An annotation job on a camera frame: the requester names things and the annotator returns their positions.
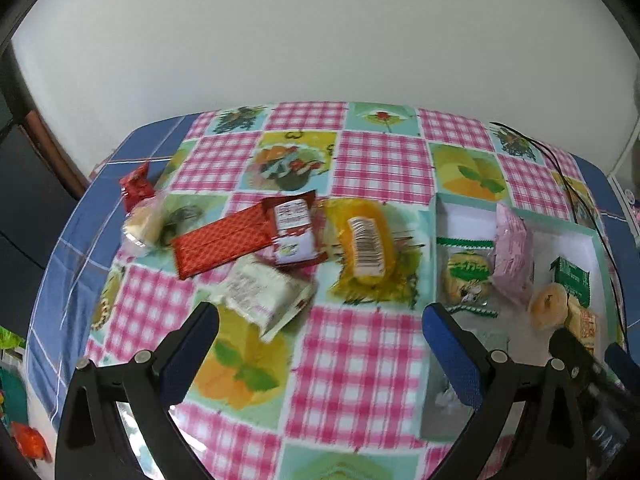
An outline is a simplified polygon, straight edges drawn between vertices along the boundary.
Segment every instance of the open box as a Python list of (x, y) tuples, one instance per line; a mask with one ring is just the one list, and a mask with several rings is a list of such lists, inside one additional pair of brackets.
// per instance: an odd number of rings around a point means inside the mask
[[(495, 207), (495, 203), (484, 200), (438, 193), (430, 204), (430, 211), (434, 217), (433, 239), (444, 237), (493, 240), (496, 230)], [(606, 347), (617, 339), (618, 319), (604, 248), (597, 232), (573, 222), (531, 211), (514, 211), (525, 220), (527, 227), (533, 232), (534, 297), (553, 281), (550, 266), (558, 256), (564, 256), (590, 274), (590, 310), (598, 316), (595, 357), (602, 361)], [(443, 297), (442, 258), (438, 257), (437, 251), (440, 248), (436, 247), (436, 244), (433, 244), (431, 249), (431, 261), (435, 263), (433, 283), (437, 290), (436, 300), (439, 301)], [(465, 330), (476, 333), (505, 333), (509, 338), (508, 353), (514, 361), (545, 365), (550, 359), (548, 342), (553, 329), (534, 329), (529, 322), (529, 314), (523, 308), (510, 303), (494, 290), (489, 298), (488, 307), (500, 312), (497, 319), (466, 312), (454, 314), (454, 318)], [(431, 358), (430, 352), (427, 352), (420, 384), (422, 391), (418, 392), (418, 399), (424, 399), (424, 405), (421, 410), (416, 410), (414, 416), (416, 435), (425, 440), (452, 442), (464, 428), (472, 410), (465, 406), (447, 411), (446, 408), (440, 408), (435, 404), (435, 396), (446, 387), (447, 380), (438, 362)], [(503, 434), (514, 433), (521, 412), (522, 405), (514, 405)]]

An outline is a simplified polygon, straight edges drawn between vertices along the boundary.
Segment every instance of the tablecloth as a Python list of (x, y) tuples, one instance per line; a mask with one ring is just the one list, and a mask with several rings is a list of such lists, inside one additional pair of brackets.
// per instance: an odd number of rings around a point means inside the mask
[[(575, 160), (548, 147), (600, 224)], [(503, 200), (565, 220), (571, 215), (553, 165), (507, 130), (372, 103), (287, 102), (203, 113), (156, 188), (167, 193), (181, 232), (265, 196), (311, 189), (391, 203), (418, 236), (420, 212), (436, 192)], [(579, 202), (576, 207), (588, 224)], [(154, 349), (231, 265), (180, 281), (167, 247), (142, 258), (119, 251), (86, 354), (108, 365)], [(425, 351), (421, 305), (331, 300), (326, 290), (333, 276), (322, 265), (310, 272), (319, 292), (308, 317), (268, 346), (244, 320), (221, 310), (218, 339), (185, 401), (172, 410), (178, 426), (204, 446), (201, 460), (215, 478), (312, 478), (342, 468), (364, 478), (423, 479), (446, 453), (447, 446), (422, 442), (410, 428)], [(416, 296), (428, 296), (430, 286), (417, 272)], [(239, 367), (259, 373), (246, 380)], [(500, 443), (486, 474), (507, 446)]]

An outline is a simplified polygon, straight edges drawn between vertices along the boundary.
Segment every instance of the red snack package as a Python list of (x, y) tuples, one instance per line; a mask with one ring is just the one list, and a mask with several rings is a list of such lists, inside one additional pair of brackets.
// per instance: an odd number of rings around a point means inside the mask
[(271, 245), (261, 204), (178, 236), (171, 242), (178, 276), (185, 280)]
[(315, 201), (315, 191), (262, 199), (278, 268), (297, 269), (326, 260), (326, 253), (319, 250), (312, 225)]
[(124, 210), (129, 213), (138, 202), (150, 198), (156, 194), (154, 187), (146, 179), (149, 172), (149, 161), (136, 168), (131, 173), (123, 176), (118, 182), (122, 190)]
[(38, 430), (20, 422), (12, 422), (11, 431), (23, 457), (47, 462), (51, 460), (47, 444)]

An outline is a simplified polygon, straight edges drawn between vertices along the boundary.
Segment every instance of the barcode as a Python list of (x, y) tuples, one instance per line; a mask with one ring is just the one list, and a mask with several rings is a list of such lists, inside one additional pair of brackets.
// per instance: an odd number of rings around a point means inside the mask
[(370, 218), (349, 218), (353, 232), (355, 276), (384, 276), (385, 258), (376, 223)]

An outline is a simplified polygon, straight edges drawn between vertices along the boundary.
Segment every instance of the white snack package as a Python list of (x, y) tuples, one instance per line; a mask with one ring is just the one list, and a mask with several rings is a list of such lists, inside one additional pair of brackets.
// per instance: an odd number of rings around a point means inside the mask
[(308, 304), (315, 291), (313, 283), (289, 276), (247, 254), (236, 260), (211, 299), (256, 324), (260, 339), (268, 343)]

